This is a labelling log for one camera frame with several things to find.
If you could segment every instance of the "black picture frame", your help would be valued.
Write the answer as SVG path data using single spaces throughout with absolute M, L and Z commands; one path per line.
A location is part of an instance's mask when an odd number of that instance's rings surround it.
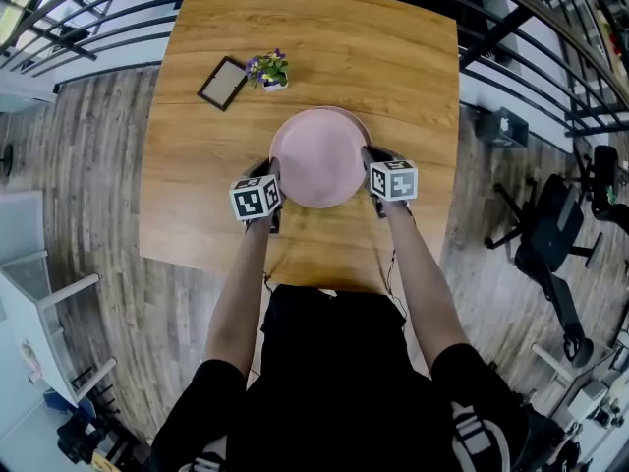
M 212 98 L 205 96 L 205 94 L 203 94 L 203 92 L 205 91 L 205 88 L 207 88 L 207 85 L 211 82 L 211 80 L 216 77 L 216 74 L 218 73 L 218 71 L 223 67 L 223 65 L 225 63 L 232 63 L 233 65 L 236 65 L 237 67 L 241 68 L 243 70 L 243 73 L 245 72 L 245 65 L 243 65 L 240 61 L 235 60 L 234 58 L 230 58 L 229 56 L 225 56 L 223 59 L 220 60 L 220 63 L 218 63 L 218 65 L 216 66 L 216 68 L 214 69 L 214 71 L 209 75 L 209 77 L 207 78 L 207 80 L 203 83 L 203 85 L 201 86 L 201 88 L 199 89 L 199 92 L 197 93 L 197 96 L 204 99 L 205 101 L 207 101 L 208 103 L 211 103 L 212 105 L 214 105 L 216 108 L 222 110 L 223 112 L 225 110 L 227 110 L 227 107 L 230 105 L 230 103 L 233 101 L 233 99 L 236 97 L 236 94 L 238 94 L 238 91 L 240 91 L 240 89 L 243 88 L 243 86 L 245 85 L 245 82 L 247 81 L 247 76 L 245 75 L 243 77 L 243 79 L 238 83 L 238 85 L 234 88 L 234 90 L 232 91 L 232 93 L 229 95 L 229 97 L 227 98 L 227 101 L 225 101 L 224 105 L 221 105 L 220 103 L 217 103 L 215 100 L 213 100 Z

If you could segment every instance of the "black bin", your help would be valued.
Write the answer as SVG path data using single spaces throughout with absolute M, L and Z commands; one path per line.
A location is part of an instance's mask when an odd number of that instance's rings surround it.
M 529 123 L 500 107 L 493 113 L 481 114 L 476 136 L 490 147 L 522 148 L 529 142 Z

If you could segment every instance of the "black sleeve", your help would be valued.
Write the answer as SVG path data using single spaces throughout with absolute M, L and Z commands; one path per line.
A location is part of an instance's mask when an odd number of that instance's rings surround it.
M 227 435 L 241 406 L 247 380 L 233 365 L 207 360 L 155 436 L 144 470 L 176 472 L 206 444 Z
M 529 425 L 524 409 L 502 378 L 469 344 L 450 346 L 432 365 L 432 381 L 448 400 L 463 407 L 473 406 L 477 414 L 495 423 L 509 444 L 514 463 L 527 439 Z

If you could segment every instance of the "black shirt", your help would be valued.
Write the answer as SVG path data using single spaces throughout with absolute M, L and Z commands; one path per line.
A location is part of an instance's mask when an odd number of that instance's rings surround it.
M 443 351 L 431 381 L 412 369 L 404 319 L 387 298 L 322 296 L 278 287 L 259 379 L 246 389 L 234 366 L 204 362 L 155 437 L 147 468 L 178 471 L 227 436 L 219 454 L 230 471 L 456 471 L 453 401 L 498 425 L 515 462 L 526 417 L 474 348 Z

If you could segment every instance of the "potted plant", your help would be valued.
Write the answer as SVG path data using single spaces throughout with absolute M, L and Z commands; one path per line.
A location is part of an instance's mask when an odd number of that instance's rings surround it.
M 288 87 L 288 61 L 279 49 L 254 56 L 247 62 L 246 72 L 254 88 L 262 84 L 265 91 L 272 92 Z

